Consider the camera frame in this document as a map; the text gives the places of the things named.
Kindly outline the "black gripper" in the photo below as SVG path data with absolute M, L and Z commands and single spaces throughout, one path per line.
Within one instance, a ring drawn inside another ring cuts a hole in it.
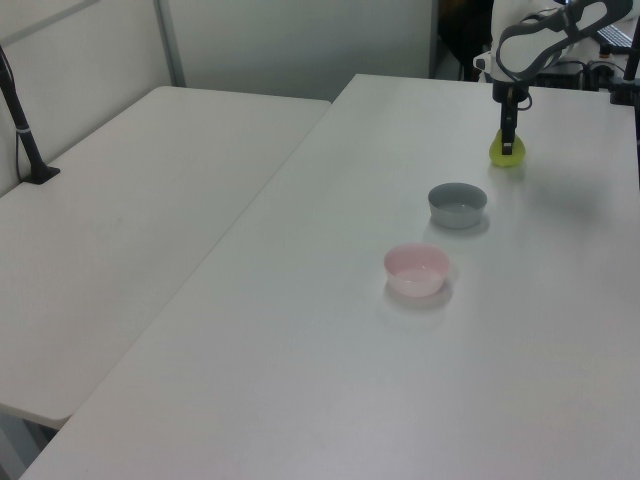
M 493 80 L 492 98 L 502 109 L 501 153 L 512 155 L 516 137 L 517 112 L 529 108 L 529 87 L 521 83 Z

